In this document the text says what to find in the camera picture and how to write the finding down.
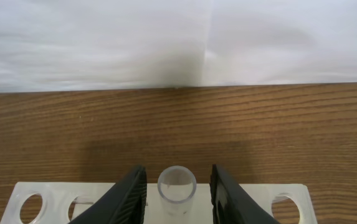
wooden surface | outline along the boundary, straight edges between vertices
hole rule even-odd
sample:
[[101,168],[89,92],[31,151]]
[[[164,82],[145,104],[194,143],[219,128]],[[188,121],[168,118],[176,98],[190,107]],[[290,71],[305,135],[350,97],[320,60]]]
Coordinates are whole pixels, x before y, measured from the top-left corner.
[[171,165],[209,182],[308,186],[319,223],[357,223],[357,84],[0,94],[0,220],[18,181],[148,182]]

wooden table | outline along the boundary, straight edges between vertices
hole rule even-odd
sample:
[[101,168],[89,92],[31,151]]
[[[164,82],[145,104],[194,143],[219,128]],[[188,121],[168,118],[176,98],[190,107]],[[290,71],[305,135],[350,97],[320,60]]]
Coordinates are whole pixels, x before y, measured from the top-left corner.
[[308,186],[319,223],[357,223],[357,84],[0,94],[0,220],[18,181],[148,182],[171,165],[209,182]]

clear plastic tube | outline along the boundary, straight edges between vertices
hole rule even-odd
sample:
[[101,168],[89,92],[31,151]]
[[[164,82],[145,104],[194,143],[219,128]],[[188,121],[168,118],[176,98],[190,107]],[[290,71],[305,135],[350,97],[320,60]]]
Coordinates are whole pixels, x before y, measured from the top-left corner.
[[164,223],[188,223],[196,191],[193,173],[182,166],[169,167],[159,176],[158,190],[164,210]]

white paper sheet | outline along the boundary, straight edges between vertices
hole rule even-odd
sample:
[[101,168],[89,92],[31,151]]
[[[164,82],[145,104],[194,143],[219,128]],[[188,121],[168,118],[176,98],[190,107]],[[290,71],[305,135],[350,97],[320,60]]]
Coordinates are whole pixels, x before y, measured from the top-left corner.
[[0,92],[326,82],[357,0],[0,0]]

test tube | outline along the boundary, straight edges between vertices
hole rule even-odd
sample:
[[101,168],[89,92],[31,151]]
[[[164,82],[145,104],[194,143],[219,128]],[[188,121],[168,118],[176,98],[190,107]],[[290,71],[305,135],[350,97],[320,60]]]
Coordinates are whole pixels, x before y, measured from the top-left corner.
[[196,191],[193,173],[182,166],[165,169],[158,179],[164,223],[186,224]]

